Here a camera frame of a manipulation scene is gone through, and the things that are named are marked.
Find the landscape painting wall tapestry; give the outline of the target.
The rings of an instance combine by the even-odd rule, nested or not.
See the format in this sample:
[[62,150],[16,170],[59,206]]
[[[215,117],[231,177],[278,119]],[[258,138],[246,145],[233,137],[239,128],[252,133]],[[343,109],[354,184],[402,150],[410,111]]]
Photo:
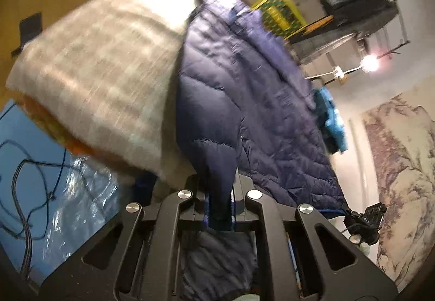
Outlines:
[[434,246],[434,86],[420,83],[362,119],[387,206],[377,265],[403,290]]

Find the grey plaid hanging garment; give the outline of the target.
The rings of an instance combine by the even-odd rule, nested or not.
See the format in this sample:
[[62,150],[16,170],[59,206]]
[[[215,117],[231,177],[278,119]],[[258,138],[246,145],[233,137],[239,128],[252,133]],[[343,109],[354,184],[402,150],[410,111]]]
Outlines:
[[355,37],[354,32],[330,30],[290,46],[290,54],[301,65],[309,64]]

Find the light blue garment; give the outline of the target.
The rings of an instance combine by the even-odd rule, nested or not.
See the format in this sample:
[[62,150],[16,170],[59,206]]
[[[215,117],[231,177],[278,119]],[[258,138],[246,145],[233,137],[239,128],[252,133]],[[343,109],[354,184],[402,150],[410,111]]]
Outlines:
[[347,151],[344,121],[331,93],[326,87],[321,87],[314,90],[313,97],[318,128],[327,151],[330,154]]

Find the yellow green patterned storage box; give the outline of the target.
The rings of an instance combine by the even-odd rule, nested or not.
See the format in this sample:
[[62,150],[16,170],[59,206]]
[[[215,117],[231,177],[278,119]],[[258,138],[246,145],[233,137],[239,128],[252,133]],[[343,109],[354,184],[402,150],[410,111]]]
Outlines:
[[307,26],[293,0],[257,0],[251,8],[261,12],[262,23],[267,30],[284,39]]

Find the navy blue quilted down jacket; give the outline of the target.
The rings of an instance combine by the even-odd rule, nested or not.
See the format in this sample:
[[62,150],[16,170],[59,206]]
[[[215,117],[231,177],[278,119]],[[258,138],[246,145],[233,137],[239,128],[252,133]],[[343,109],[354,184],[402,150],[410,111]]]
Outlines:
[[206,229],[183,258],[186,300],[230,300],[251,287],[257,266],[246,233],[232,227],[236,174],[295,207],[328,219],[344,194],[327,157],[310,82],[282,40],[240,0],[195,0],[181,52],[176,141],[206,194]]

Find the grey white plaid bed blanket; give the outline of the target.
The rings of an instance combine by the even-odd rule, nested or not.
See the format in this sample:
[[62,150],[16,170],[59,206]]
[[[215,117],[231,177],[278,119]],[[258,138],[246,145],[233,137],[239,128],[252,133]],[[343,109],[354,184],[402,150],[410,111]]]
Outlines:
[[71,152],[180,189],[194,168],[175,140],[177,58],[198,3],[91,0],[24,47],[6,86]]

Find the dark hanging coat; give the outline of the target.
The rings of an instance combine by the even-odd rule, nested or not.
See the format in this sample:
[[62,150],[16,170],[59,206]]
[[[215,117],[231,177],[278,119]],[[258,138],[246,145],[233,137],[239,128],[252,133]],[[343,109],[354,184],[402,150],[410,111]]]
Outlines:
[[398,14],[397,4],[392,0],[321,0],[321,5],[333,18],[321,27],[321,33],[366,21],[380,28]]

